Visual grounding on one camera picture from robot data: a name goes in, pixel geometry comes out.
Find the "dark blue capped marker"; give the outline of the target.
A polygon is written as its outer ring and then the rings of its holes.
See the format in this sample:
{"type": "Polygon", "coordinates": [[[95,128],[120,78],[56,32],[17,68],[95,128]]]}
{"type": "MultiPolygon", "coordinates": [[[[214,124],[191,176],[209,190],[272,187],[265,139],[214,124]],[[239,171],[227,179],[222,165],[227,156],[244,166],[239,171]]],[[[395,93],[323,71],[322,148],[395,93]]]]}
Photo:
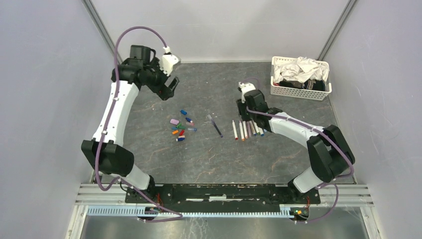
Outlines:
{"type": "Polygon", "coordinates": [[[256,133],[256,130],[255,130],[255,126],[254,126],[253,121],[250,121],[250,122],[249,122],[249,125],[250,125],[250,128],[251,128],[251,132],[252,132],[252,134],[253,134],[254,136],[256,136],[256,135],[257,135],[257,133],[256,133]]]}

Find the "beige capped marker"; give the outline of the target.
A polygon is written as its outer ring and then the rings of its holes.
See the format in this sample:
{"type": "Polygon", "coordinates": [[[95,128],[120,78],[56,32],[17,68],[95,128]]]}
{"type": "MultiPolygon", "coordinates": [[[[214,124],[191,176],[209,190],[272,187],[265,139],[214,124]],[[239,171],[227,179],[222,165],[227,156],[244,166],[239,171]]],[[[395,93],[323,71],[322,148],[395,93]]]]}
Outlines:
{"type": "Polygon", "coordinates": [[[246,121],[243,121],[243,122],[242,122],[242,125],[243,125],[244,138],[245,138],[245,139],[248,139],[248,131],[247,131],[247,124],[246,124],[246,121]]]}

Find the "pink thin pen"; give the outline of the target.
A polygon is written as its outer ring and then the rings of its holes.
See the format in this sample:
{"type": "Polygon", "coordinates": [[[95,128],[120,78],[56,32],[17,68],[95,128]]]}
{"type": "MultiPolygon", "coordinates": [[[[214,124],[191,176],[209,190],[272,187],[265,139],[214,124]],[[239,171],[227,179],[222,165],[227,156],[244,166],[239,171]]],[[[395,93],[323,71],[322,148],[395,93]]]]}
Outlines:
{"type": "Polygon", "coordinates": [[[252,137],[253,133],[252,133],[249,121],[246,122],[246,128],[247,128],[247,132],[248,132],[248,137],[252,137]]]}

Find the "large blue white marker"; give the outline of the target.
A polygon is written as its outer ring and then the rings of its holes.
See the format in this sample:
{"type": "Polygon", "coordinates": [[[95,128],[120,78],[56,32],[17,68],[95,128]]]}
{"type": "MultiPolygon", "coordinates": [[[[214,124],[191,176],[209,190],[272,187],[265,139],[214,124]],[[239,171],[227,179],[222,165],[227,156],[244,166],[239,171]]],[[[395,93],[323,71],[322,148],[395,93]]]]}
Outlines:
{"type": "Polygon", "coordinates": [[[264,136],[264,130],[262,128],[260,128],[260,127],[258,128],[258,130],[259,130],[260,135],[261,136],[264,136]]]}

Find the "pink highlighter cap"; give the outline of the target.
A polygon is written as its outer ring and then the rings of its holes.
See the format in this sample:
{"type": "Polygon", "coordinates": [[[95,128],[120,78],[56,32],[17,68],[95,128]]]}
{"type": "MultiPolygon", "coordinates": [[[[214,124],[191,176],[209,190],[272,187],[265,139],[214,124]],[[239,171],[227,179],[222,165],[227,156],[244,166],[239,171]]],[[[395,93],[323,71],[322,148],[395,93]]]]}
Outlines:
{"type": "Polygon", "coordinates": [[[171,123],[171,124],[174,124],[174,125],[178,125],[178,124],[180,123],[180,121],[179,121],[179,120],[177,120],[177,119],[171,119],[171,120],[170,120],[170,123],[171,123]]]}

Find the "orange capped marker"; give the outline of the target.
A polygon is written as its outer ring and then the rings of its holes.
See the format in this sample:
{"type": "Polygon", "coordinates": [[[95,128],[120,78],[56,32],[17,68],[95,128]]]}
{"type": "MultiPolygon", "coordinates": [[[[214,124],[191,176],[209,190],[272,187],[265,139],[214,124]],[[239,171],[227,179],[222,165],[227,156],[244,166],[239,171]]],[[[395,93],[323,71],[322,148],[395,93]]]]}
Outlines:
{"type": "Polygon", "coordinates": [[[239,121],[239,129],[240,129],[241,140],[245,141],[243,122],[241,120],[239,121]]]}

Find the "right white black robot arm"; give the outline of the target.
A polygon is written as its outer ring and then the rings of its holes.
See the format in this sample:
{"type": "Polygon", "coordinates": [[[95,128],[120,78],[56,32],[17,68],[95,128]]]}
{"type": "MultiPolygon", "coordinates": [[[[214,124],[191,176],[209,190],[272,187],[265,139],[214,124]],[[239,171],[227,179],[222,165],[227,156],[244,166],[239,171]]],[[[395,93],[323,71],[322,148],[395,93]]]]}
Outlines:
{"type": "Polygon", "coordinates": [[[240,91],[241,98],[236,103],[242,118],[254,121],[268,132],[285,136],[308,151],[310,167],[288,183],[287,195],[291,202],[300,203],[311,189],[353,175],[355,158],[337,126],[315,126],[281,109],[270,108],[258,89],[240,91]]]}

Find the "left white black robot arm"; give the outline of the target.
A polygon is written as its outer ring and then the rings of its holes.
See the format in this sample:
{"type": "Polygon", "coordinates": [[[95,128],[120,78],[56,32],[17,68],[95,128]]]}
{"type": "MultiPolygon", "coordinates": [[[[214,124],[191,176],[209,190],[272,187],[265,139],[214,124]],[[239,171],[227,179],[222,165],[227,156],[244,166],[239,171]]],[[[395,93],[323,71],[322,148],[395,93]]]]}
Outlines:
{"type": "Polygon", "coordinates": [[[178,77],[169,85],[166,82],[180,62],[169,46],[164,47],[163,56],[158,58],[154,49],[132,45],[129,58],[112,71],[111,92],[98,129],[92,139],[83,140],[81,145],[84,156],[96,172],[119,177],[138,188],[137,196],[145,203],[156,198],[153,178],[135,165],[134,154],[123,147],[124,131],[142,87],[147,87],[163,101],[174,96],[178,77]]]}

